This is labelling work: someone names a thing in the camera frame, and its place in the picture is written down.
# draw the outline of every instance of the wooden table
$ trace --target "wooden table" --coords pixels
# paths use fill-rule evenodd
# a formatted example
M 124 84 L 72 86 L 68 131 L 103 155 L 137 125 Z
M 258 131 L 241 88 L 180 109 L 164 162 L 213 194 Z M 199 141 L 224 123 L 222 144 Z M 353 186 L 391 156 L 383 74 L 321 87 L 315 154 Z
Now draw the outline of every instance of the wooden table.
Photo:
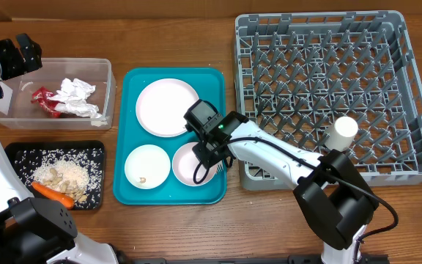
M 406 16 L 422 79 L 422 15 Z M 291 191 L 246 191 L 237 167 L 229 171 L 226 196 L 216 205 L 126 206 L 112 193 L 122 79 L 136 67 L 214 67 L 224 74 L 228 111 L 235 110 L 232 74 L 234 19 L 137 21 L 45 21 L 0 23 L 0 39 L 25 32 L 44 57 L 106 58 L 117 83 L 114 126 L 108 131 L 14 131 L 11 142 L 99 139 L 107 150 L 103 205 L 73 212 L 79 231 L 126 251 L 129 257 L 193 259 L 285 257 L 319 254 L 322 242 L 309 229 Z M 422 184 L 375 188 L 400 215 L 392 232 L 366 240 L 363 252 L 389 254 L 392 263 L 422 263 Z M 386 209 L 369 229 L 390 224 Z

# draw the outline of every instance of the pink plate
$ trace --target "pink plate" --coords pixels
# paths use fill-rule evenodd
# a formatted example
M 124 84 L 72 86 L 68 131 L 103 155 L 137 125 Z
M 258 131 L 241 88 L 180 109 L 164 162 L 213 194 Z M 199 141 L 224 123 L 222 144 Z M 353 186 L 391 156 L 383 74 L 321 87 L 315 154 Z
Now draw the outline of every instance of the pink plate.
M 187 131 L 183 118 L 199 99 L 184 81 L 165 78 L 148 85 L 136 101 L 136 117 L 149 133 L 160 137 L 179 136 Z
M 193 182 L 193 173 L 195 172 L 196 166 L 198 166 L 199 163 L 198 159 L 195 156 L 195 153 L 193 153 L 192 151 L 193 146 L 195 146 L 196 144 L 196 142 L 184 144 L 175 152 L 174 158 L 172 160 L 172 171 L 174 172 L 175 177 L 177 177 L 177 179 L 181 183 L 192 187 L 202 186 L 206 184 L 214 177 L 214 175 L 218 171 L 218 165 L 216 164 L 210 168 L 208 176 L 206 177 L 203 183 L 196 185 Z M 196 179 L 202 179 L 205 172 L 206 169 L 201 166 L 198 170 Z

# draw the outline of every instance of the white tissue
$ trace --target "white tissue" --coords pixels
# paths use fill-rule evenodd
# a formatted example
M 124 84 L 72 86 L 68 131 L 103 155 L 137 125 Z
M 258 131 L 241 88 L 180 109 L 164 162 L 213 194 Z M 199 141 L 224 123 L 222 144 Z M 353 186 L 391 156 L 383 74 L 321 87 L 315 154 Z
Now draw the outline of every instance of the white tissue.
M 86 102 L 86 99 L 95 92 L 95 85 L 75 78 L 71 81 L 65 78 L 62 82 L 62 89 L 56 91 L 56 95 L 47 98 L 59 101 L 55 110 L 61 113 L 75 114 L 79 117 L 99 118 L 102 114 L 97 113 L 99 108 L 96 105 Z

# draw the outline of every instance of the round plate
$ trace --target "round plate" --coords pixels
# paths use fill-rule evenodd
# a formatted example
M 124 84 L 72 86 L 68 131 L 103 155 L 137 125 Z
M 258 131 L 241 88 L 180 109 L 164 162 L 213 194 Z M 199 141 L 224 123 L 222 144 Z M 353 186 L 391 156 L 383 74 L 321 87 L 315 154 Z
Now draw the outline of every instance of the round plate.
M 161 137 L 179 136 L 187 131 L 183 116 L 199 99 L 184 81 L 165 78 L 148 85 L 136 101 L 136 117 L 149 133 Z
M 210 168 L 208 176 L 206 177 L 203 183 L 196 185 L 193 182 L 193 173 L 195 172 L 196 166 L 198 166 L 199 164 L 199 160 L 192 150 L 192 148 L 196 144 L 197 142 L 184 144 L 175 152 L 174 158 L 172 159 L 172 171 L 174 172 L 175 177 L 177 177 L 177 179 L 181 183 L 192 187 L 202 186 L 206 184 L 214 177 L 214 175 L 218 171 L 218 165 L 216 164 Z M 201 166 L 198 170 L 198 174 L 196 175 L 196 179 L 202 179 L 205 172 L 206 169 Z
M 151 144 L 137 147 L 125 162 L 126 178 L 137 188 L 158 187 L 166 181 L 169 172 L 170 158 L 166 151 Z

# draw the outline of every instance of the dish rack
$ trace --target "dish rack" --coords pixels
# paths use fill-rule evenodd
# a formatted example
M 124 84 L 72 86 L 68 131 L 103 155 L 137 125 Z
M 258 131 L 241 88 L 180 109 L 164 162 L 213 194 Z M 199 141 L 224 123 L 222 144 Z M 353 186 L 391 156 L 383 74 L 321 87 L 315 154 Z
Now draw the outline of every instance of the dish rack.
M 397 11 L 240 15 L 235 20 L 237 110 L 304 150 L 328 153 L 341 116 L 359 131 L 347 155 L 370 186 L 422 182 L 422 85 Z M 287 188 L 240 163 L 249 190 Z

